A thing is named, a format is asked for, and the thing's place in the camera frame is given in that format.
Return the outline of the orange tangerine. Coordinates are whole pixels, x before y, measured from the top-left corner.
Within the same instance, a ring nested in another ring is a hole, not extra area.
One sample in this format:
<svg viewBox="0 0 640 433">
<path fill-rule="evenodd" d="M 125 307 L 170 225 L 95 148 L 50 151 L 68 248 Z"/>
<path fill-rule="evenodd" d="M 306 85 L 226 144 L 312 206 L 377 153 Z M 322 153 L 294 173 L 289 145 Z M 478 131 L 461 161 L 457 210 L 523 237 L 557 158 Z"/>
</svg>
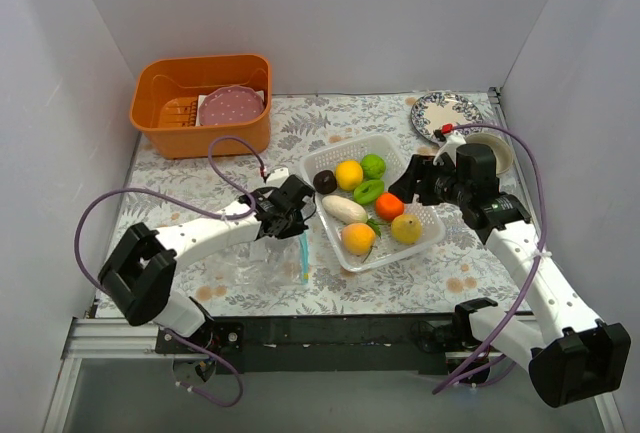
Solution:
<svg viewBox="0 0 640 433">
<path fill-rule="evenodd" d="M 377 216 L 386 222 L 392 222 L 396 217 L 402 215 L 404 211 L 404 203 L 389 192 L 384 192 L 375 201 Z"/>
</svg>

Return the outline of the green avocado half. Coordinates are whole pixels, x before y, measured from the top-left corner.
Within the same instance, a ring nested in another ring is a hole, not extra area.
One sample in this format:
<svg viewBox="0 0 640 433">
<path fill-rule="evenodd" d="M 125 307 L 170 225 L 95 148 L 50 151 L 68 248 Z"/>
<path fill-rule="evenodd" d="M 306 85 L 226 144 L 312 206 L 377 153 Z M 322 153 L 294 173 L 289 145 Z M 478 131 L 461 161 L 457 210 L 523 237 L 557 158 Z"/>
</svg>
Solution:
<svg viewBox="0 0 640 433">
<path fill-rule="evenodd" d="M 362 182 L 353 191 L 353 200 L 360 205 L 369 205 L 385 192 L 385 183 L 381 179 Z"/>
</svg>

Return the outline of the clear zip top bag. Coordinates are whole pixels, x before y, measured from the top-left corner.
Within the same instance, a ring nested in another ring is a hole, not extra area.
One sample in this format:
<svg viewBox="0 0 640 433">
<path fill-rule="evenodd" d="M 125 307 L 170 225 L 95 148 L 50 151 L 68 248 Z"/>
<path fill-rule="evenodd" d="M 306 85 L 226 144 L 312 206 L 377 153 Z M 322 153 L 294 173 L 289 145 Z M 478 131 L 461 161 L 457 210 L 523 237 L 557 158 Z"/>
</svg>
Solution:
<svg viewBox="0 0 640 433">
<path fill-rule="evenodd" d="M 217 252 L 205 260 L 209 276 L 230 286 L 269 292 L 309 283 L 309 246 L 301 234 L 287 239 L 264 237 Z"/>
</svg>

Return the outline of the white radish with leaves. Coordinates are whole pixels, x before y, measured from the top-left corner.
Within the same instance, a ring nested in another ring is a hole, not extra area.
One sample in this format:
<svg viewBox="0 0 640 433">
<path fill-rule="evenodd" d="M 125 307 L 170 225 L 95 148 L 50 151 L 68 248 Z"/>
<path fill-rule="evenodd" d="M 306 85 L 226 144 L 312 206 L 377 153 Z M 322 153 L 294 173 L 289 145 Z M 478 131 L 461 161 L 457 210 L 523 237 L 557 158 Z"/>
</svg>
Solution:
<svg viewBox="0 0 640 433">
<path fill-rule="evenodd" d="M 321 203 L 324 210 L 335 219 L 347 225 L 364 223 L 369 226 L 378 237 L 381 236 L 379 224 L 369 216 L 362 205 L 355 201 L 331 194 L 324 196 Z"/>
</svg>

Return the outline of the orange yellow peach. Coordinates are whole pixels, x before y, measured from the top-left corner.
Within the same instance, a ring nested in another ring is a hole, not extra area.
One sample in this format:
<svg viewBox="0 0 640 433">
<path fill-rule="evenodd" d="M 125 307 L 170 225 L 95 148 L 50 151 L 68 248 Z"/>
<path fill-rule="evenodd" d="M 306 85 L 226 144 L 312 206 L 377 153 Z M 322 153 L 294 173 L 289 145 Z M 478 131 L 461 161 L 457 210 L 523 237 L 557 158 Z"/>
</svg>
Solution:
<svg viewBox="0 0 640 433">
<path fill-rule="evenodd" d="M 372 249 L 376 240 L 375 231 L 366 223 L 352 223 L 341 231 L 341 242 L 352 255 L 366 255 Z"/>
</svg>

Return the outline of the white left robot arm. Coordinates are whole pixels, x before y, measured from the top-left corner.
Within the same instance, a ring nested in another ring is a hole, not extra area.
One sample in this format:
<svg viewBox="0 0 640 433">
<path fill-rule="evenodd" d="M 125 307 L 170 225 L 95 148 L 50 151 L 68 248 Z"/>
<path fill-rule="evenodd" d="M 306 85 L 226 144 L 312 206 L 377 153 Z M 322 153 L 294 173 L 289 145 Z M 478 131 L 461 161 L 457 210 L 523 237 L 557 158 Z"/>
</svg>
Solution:
<svg viewBox="0 0 640 433">
<path fill-rule="evenodd" d="M 130 325 L 154 323 L 178 335 L 188 351 L 203 352 L 212 343 L 211 320 L 196 300 L 173 289 L 175 273 L 236 245 L 302 234 L 303 209 L 314 202 L 314 188 L 289 175 L 187 223 L 156 230 L 137 223 L 116 244 L 98 282 Z"/>
</svg>

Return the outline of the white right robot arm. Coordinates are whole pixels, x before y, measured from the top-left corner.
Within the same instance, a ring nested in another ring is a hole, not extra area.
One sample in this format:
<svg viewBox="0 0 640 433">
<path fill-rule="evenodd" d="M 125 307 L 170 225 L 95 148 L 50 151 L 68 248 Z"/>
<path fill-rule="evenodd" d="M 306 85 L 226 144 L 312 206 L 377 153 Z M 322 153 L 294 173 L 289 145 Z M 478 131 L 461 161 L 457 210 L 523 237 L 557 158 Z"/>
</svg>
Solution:
<svg viewBox="0 0 640 433">
<path fill-rule="evenodd" d="M 454 342 L 464 350 L 493 346 L 525 369 L 551 407 L 617 390 L 631 338 L 608 324 L 564 278 L 519 199 L 500 189 L 492 150 L 462 144 L 453 155 L 413 155 L 390 192 L 406 204 L 457 206 L 464 223 L 500 260 L 538 322 L 531 328 L 488 298 L 455 308 Z"/>
</svg>

